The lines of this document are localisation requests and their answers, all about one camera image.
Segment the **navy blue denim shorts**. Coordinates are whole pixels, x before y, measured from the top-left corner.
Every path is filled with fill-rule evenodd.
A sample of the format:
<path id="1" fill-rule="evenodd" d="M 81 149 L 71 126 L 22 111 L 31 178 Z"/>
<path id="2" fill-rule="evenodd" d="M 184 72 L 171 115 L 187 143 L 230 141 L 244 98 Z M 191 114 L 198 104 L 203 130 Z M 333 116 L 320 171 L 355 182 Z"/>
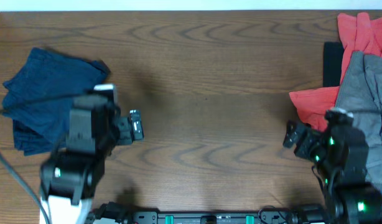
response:
<path id="1" fill-rule="evenodd" d="M 58 136 L 58 128 L 69 118 L 72 94 L 84 93 L 103 83 L 109 69 L 99 61 L 64 56 L 33 48 L 25 65 L 11 80 L 3 83 L 8 90 L 2 101 L 7 108 L 14 104 L 44 99 L 6 113 L 12 120 L 50 139 Z"/>

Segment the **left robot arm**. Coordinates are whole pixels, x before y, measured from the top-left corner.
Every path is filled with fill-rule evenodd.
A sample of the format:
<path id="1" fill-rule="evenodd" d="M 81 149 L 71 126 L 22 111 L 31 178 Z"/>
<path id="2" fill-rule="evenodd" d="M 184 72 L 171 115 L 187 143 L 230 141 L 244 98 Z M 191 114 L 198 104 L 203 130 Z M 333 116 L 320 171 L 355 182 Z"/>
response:
<path id="1" fill-rule="evenodd" d="M 116 146 L 144 139 L 141 113 L 127 116 L 112 97 L 94 92 L 77 96 L 70 110 L 65 149 L 41 165 L 41 223 L 84 223 Z"/>

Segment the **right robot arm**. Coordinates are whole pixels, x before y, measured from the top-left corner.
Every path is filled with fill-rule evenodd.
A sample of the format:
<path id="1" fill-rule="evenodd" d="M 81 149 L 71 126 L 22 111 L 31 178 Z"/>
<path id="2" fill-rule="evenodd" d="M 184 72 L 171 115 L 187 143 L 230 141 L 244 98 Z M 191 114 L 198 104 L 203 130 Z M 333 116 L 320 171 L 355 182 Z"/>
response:
<path id="1" fill-rule="evenodd" d="M 288 223 L 382 223 L 382 194 L 366 180 L 368 145 L 364 133 L 345 114 L 326 115 L 324 131 L 288 121 L 283 145 L 311 161 L 325 205 L 305 206 Z"/>

